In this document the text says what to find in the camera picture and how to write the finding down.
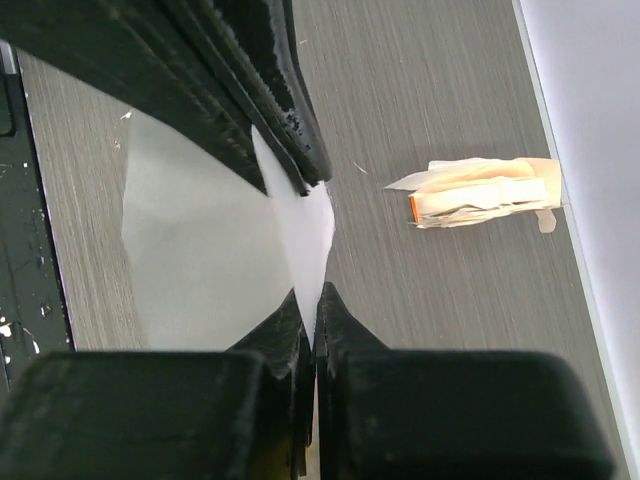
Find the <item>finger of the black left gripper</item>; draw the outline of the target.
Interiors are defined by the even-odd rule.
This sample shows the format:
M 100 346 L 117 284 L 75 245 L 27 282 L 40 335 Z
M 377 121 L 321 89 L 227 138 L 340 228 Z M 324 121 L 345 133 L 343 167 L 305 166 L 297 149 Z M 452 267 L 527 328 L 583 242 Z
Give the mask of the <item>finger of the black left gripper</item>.
M 331 163 L 300 69 L 290 1 L 168 1 L 169 16 L 260 132 L 301 196 Z
M 249 120 L 160 1 L 4 1 L 1 37 L 175 129 L 258 191 Z

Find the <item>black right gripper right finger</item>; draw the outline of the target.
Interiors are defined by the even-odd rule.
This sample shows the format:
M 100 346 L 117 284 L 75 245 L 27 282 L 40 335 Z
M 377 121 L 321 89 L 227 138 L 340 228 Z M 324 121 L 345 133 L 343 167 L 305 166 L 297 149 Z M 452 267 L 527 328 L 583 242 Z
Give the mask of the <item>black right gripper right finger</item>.
M 325 479 L 610 479 L 615 461 L 560 357 L 398 350 L 326 283 L 316 325 Z

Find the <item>white paper coffee filter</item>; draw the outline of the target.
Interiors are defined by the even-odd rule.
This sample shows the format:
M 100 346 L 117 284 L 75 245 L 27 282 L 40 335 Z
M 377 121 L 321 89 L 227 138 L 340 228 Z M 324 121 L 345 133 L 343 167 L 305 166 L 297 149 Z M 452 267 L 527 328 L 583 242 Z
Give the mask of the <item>white paper coffee filter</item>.
M 299 196 L 263 138 L 252 140 L 265 192 L 164 123 L 133 117 L 122 238 L 154 350 L 226 349 L 288 294 L 315 327 L 335 232 L 327 186 Z

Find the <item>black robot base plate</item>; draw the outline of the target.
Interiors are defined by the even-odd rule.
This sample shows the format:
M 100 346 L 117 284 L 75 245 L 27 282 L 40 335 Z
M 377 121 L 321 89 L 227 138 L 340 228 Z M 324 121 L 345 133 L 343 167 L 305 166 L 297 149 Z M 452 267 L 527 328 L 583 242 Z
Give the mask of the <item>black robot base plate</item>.
M 1 43 L 1 399 L 74 340 L 16 51 Z

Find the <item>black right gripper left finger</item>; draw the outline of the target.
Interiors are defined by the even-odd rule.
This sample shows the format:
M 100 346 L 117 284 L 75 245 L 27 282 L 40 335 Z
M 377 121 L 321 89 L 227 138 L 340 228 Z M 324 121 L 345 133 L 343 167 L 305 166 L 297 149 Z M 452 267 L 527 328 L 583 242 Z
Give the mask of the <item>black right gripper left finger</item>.
M 5 479 L 296 479 L 314 360 L 293 295 L 217 352 L 56 352 L 1 414 Z

